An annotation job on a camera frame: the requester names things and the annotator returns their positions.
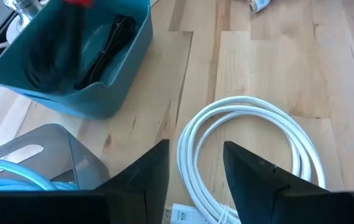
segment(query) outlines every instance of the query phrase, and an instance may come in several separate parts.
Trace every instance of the white wire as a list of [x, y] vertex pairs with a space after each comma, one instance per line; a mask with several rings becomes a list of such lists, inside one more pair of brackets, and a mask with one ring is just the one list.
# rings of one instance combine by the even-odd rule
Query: white wire
[[[201, 125], [212, 116], [227, 113], [215, 121], [194, 142]], [[264, 118], [282, 129], [292, 151], [292, 173], [310, 181], [310, 159], [315, 167], [319, 186], [326, 188], [325, 174], [319, 155], [304, 130], [285, 112], [274, 105], [250, 96], [232, 96], [218, 100], [201, 110], [182, 131], [177, 145], [177, 165], [185, 187], [200, 213], [211, 224], [240, 224], [236, 210], [218, 203], [207, 190], [198, 171], [198, 158], [204, 141], [214, 129], [237, 116], [251, 115]]]

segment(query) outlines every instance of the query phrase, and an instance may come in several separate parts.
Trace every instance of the blue cable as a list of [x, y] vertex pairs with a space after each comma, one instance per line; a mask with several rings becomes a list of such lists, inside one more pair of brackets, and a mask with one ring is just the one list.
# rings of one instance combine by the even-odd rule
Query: blue cable
[[77, 190], [75, 184], [51, 182], [44, 176], [13, 162], [0, 160], [0, 169], [25, 177], [32, 182], [0, 179], [0, 190]]

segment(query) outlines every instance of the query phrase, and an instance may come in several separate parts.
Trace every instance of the wooden countertop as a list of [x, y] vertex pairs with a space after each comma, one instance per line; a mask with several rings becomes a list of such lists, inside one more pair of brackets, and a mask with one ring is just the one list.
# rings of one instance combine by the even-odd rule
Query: wooden countertop
[[[330, 190], [354, 190], [354, 0], [274, 0], [256, 15], [242, 0], [159, 0], [152, 19], [154, 39], [114, 117], [75, 118], [0, 88], [0, 145], [58, 123], [113, 176], [170, 138], [167, 204], [191, 204], [175, 164], [182, 128], [215, 100], [249, 95], [278, 106], [303, 127]], [[200, 157], [202, 177], [223, 203], [233, 204], [223, 170], [224, 140], [291, 169], [280, 130], [258, 118], [235, 119], [210, 136]]]

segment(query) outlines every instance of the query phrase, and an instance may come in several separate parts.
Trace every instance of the white connector plug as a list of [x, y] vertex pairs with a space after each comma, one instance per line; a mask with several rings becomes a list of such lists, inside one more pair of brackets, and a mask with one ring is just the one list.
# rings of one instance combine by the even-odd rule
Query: white connector plug
[[173, 204], [171, 224], [208, 224], [203, 215], [195, 207]]
[[259, 12], [269, 5], [271, 0], [252, 0], [249, 3], [250, 11], [252, 13]]

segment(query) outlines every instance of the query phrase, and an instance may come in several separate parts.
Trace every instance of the plastic bin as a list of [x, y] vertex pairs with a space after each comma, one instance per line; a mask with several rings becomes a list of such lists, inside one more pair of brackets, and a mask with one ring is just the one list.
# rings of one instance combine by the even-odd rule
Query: plastic bin
[[108, 65], [100, 82], [92, 83], [82, 90], [57, 95], [37, 91], [27, 81], [22, 65], [26, 42], [59, 7], [60, 1], [51, 0], [0, 56], [0, 85], [59, 112], [90, 119], [108, 118], [121, 107], [151, 42], [153, 29], [149, 0], [95, 1], [85, 15], [82, 69], [85, 70], [85, 66], [102, 48], [117, 14], [135, 18], [136, 36]]
[[[25, 146], [44, 149], [20, 162], [49, 180], [74, 182], [80, 190], [92, 190], [110, 179], [109, 170], [82, 143], [58, 124], [47, 124], [0, 146], [0, 158]], [[0, 171], [0, 178], [25, 178]]]

